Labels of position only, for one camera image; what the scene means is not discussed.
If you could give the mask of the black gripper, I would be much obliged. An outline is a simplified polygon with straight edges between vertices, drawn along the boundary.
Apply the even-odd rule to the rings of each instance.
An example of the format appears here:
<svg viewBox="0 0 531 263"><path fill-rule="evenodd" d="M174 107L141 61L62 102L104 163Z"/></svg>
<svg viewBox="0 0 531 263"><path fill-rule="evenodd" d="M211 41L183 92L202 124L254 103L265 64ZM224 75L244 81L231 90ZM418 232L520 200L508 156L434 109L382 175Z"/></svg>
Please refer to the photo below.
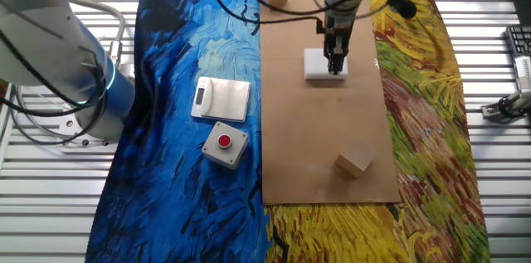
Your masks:
<svg viewBox="0 0 531 263"><path fill-rule="evenodd" d="M354 21L353 17L335 17L329 14L324 17L324 56L330 59L330 71L333 75L340 75L343 71L343 44L349 44Z"/></svg>

